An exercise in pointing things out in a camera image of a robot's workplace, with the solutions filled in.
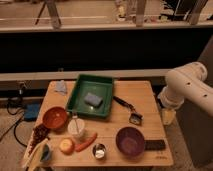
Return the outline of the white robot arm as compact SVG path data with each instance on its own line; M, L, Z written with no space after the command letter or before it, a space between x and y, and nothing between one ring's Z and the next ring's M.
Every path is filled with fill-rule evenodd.
M157 99L160 101L164 125L170 125L176 111L187 99L213 117L213 87L205 84L207 69L201 62L192 62L169 70L165 75L166 85Z

